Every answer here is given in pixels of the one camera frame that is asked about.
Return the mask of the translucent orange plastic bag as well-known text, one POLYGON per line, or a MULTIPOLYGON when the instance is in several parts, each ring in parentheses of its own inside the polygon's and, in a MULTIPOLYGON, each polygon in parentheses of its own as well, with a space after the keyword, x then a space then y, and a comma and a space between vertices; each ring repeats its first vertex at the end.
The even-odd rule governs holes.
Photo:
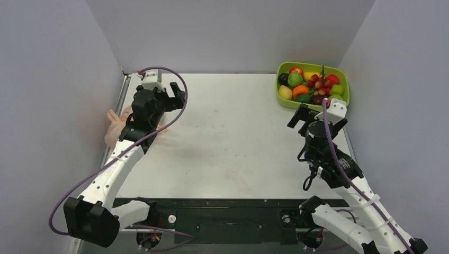
POLYGON ((126 122, 127 118, 132 113, 133 113, 133 110, 132 110, 131 106, 128 106, 122 111, 121 115, 119 116, 120 121, 116 122, 117 125, 113 125, 110 123, 110 125, 107 129, 106 135, 104 137, 105 144, 109 148, 111 148, 111 149, 115 148, 115 145, 119 140, 119 136, 125 127, 125 122, 126 122))

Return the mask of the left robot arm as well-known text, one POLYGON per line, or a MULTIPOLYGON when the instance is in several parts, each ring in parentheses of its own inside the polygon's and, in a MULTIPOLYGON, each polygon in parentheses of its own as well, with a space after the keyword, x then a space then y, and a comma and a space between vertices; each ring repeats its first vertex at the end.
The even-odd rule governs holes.
POLYGON ((137 162, 152 145, 159 122, 166 112, 185 108, 186 92, 171 82, 173 96, 162 87, 139 85, 133 96, 132 112, 124 122, 106 168, 77 197, 63 206, 68 233, 101 247, 110 246, 118 233, 139 222, 146 228, 157 223, 158 213, 145 198, 113 206, 113 202, 137 162))

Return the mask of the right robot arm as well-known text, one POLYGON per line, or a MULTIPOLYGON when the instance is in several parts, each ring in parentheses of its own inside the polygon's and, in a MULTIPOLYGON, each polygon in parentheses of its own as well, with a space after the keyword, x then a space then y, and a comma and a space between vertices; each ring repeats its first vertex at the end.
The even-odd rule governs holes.
POLYGON ((322 109, 318 112, 302 103, 288 123, 294 128, 299 121, 304 122, 299 134, 305 142, 298 161, 308 164, 310 176, 303 189, 308 190, 313 179, 322 179, 362 225, 345 218, 318 196, 299 205, 300 222, 312 230, 330 231, 358 253, 425 253, 428 246, 424 240, 411 236, 395 221, 355 160, 334 144, 333 139, 347 123, 345 102, 324 100, 322 109))

